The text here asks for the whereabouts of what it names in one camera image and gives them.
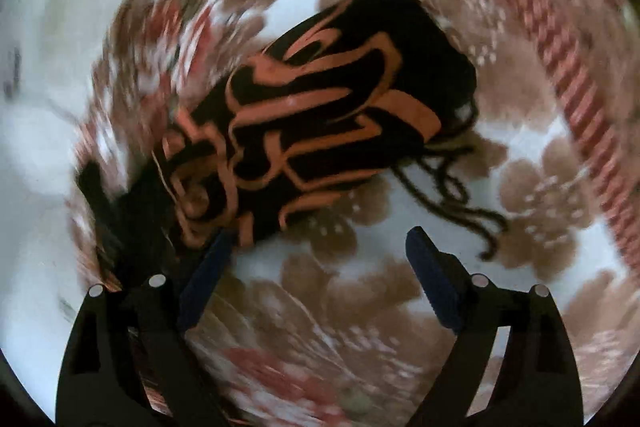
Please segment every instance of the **floral fabric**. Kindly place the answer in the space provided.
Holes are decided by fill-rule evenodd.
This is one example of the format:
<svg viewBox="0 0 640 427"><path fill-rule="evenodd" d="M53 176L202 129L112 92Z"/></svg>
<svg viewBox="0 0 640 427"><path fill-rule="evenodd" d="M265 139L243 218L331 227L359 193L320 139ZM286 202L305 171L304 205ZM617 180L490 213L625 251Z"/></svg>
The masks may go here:
<svg viewBox="0 0 640 427"><path fill-rule="evenodd" d="M125 0L95 66L79 162L100 163L111 195L126 190L178 103L194 107L246 56L339 1ZM640 176L633 4L555 1L580 28L628 151L625 168ZM460 132L424 156L238 255L188 333L225 396L256 425L404 425L415 412L454 337L404 259L414 225L497 285L549 286L572 338L587 417L640 347L635 279L515 14L504 0L420 2L475 65L477 111L461 112ZM92 279L92 221L81 198L71 208ZM491 370L486 377L488 399Z"/></svg>

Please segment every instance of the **white floor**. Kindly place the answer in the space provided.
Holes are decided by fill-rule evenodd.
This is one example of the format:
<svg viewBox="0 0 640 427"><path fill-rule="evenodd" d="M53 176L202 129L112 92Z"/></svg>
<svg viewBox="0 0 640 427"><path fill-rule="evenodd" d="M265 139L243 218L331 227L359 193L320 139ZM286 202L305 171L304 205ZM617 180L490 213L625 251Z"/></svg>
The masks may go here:
<svg viewBox="0 0 640 427"><path fill-rule="evenodd" d="M0 0L0 82L20 49L21 94L0 100L0 347L53 418L60 363L82 301L64 198L73 125L84 113L90 68L121 0Z"/></svg>

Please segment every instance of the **red striped border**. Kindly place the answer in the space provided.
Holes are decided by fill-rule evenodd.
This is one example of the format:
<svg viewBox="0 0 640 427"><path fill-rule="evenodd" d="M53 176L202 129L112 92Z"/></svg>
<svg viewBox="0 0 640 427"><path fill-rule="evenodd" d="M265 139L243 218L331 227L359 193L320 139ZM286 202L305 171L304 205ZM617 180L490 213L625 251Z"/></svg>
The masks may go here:
<svg viewBox="0 0 640 427"><path fill-rule="evenodd" d="M606 117L598 87L582 60L577 30L550 0L507 2L537 46L618 249L626 263L640 275L638 218L622 171L620 142Z"/></svg>

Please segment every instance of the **floral tablecloth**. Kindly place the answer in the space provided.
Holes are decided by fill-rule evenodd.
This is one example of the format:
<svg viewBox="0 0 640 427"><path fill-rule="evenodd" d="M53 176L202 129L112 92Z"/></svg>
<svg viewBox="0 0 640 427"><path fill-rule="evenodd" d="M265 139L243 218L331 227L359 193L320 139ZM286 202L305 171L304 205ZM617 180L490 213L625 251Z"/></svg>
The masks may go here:
<svg viewBox="0 0 640 427"><path fill-rule="evenodd" d="M126 190L178 103L194 107L243 57L336 1L124 0L95 65L79 164L98 160L110 194ZM564 18L558 36L577 35L556 45L536 25L547 9L538 1L530 10L514 9L518 0L420 1L476 66L475 105L460 114L468 129L239 252L188 332L223 394L256 425L404 425L415 412L454 342L404 259L415 225L471 273L551 288L586 417L640 348L633 2L550 0L553 17ZM562 46L581 62L557 60ZM561 86L553 72L563 65L593 82ZM584 123L585 93L563 98L563 89L599 101L599 127ZM598 138L591 146L588 134ZM92 220L81 197L70 208L90 283ZM472 410L487 403L504 340Z"/></svg>

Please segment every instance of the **red rope pattern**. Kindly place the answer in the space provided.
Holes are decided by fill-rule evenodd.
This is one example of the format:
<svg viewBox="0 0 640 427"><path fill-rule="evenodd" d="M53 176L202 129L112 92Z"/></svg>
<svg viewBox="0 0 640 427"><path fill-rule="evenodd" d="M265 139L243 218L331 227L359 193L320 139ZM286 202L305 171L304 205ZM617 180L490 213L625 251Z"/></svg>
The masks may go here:
<svg viewBox="0 0 640 427"><path fill-rule="evenodd" d="M618 136L580 54L577 31L550 0L507 0L536 44L600 206L626 263L640 275L638 219L629 201Z"/></svg>

